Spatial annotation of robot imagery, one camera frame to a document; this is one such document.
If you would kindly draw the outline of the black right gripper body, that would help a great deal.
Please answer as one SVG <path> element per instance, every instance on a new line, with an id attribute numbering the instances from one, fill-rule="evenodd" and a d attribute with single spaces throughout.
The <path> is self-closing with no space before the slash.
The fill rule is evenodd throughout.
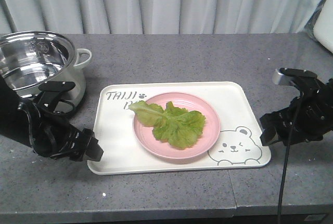
<path id="1" fill-rule="evenodd" d="M 284 145 L 321 141 L 332 131 L 332 79 L 323 83 L 315 77 L 287 77 L 282 84 L 300 94 L 275 112 L 274 141 Z"/>

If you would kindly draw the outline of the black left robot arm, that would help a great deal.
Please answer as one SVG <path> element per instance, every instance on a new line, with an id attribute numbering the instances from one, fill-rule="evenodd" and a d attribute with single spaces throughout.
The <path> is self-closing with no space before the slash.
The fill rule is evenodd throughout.
<path id="1" fill-rule="evenodd" d="M 33 100 L 22 98 L 1 79 L 1 135 L 32 148 L 51 159 L 100 161 L 103 149 L 94 132 L 79 130 L 62 113 L 55 111 L 62 95 L 74 82 L 43 82 Z"/>

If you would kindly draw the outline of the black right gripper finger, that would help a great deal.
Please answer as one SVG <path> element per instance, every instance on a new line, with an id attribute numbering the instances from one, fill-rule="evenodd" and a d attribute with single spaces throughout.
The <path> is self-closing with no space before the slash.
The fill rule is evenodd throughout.
<path id="1" fill-rule="evenodd" d="M 260 136 L 262 146 L 271 146 L 279 142 L 279 137 L 275 127 L 268 127 L 262 131 Z"/>
<path id="2" fill-rule="evenodd" d="M 278 112 L 265 113 L 260 117 L 260 123 L 263 131 L 276 131 L 278 124 Z"/>

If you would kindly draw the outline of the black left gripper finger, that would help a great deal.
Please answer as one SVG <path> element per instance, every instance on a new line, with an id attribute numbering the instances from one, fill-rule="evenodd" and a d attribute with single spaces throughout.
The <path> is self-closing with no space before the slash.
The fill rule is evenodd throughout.
<path id="1" fill-rule="evenodd" d="M 98 139 L 95 138 L 94 132 L 91 129 L 84 128 L 83 133 L 89 137 L 89 143 L 83 157 L 88 161 L 100 162 L 104 151 L 98 144 Z"/>

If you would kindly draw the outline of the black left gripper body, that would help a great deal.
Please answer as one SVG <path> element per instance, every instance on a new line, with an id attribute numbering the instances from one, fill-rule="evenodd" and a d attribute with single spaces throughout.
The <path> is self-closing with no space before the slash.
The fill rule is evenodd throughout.
<path id="1" fill-rule="evenodd" d="M 83 160 L 84 133 L 71 125 L 64 114 L 29 99 L 21 99 L 17 110 L 27 117 L 29 144 L 35 153 L 55 160 Z"/>

